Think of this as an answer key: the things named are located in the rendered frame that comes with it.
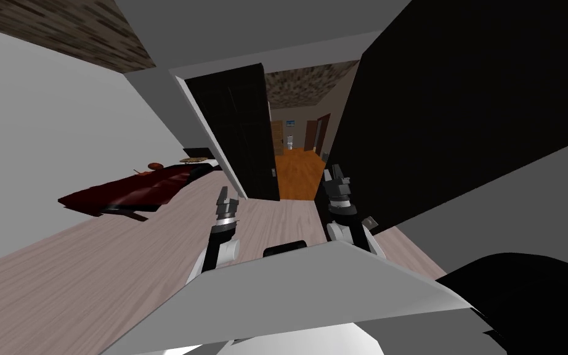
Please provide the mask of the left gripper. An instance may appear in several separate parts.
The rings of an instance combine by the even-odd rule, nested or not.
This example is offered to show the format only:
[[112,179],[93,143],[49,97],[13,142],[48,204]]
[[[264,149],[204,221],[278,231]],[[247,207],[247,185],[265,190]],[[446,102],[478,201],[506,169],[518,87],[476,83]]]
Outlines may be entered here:
[[230,198],[228,187],[222,187],[219,199],[216,202],[216,222],[235,222],[239,201]]

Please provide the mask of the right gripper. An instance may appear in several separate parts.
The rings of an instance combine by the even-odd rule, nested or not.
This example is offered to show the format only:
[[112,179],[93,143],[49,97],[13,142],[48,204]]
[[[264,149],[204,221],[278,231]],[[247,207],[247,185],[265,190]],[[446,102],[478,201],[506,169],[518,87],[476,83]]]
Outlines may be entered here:
[[332,168],[332,176],[329,169],[323,171],[322,186],[325,193],[330,200],[348,200],[351,194],[351,189],[349,188],[351,181],[348,177],[344,177],[338,164],[333,165]]

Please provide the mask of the dark brown door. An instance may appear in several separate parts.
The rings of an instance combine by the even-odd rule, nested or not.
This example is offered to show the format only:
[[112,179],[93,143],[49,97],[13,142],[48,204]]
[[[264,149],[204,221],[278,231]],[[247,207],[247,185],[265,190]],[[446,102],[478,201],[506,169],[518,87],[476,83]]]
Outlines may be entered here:
[[306,136],[304,138],[304,151],[312,150],[318,156],[324,145],[328,124],[330,122],[330,113],[321,116],[317,120],[309,120],[306,124]]

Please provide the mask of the black door leaf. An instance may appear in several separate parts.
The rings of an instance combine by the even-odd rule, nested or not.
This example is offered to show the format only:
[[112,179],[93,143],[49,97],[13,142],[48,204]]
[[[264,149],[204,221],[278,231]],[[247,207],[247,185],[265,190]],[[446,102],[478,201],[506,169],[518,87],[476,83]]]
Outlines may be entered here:
[[266,79],[261,63],[187,79],[247,198],[279,201]]

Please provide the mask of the light brown wooden door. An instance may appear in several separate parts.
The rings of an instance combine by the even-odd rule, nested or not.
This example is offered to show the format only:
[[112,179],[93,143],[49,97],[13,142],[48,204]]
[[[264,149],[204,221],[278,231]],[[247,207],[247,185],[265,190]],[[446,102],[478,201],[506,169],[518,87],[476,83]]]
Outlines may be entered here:
[[274,155],[279,156],[284,153],[283,143],[283,123],[281,120],[270,122],[270,130],[272,131],[272,142]]

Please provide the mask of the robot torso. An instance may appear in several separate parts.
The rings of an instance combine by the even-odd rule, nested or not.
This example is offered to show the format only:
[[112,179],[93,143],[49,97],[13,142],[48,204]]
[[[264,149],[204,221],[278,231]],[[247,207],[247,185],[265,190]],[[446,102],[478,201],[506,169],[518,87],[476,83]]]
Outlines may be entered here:
[[349,323],[385,355],[507,355],[449,288],[340,240],[200,274],[100,355]]

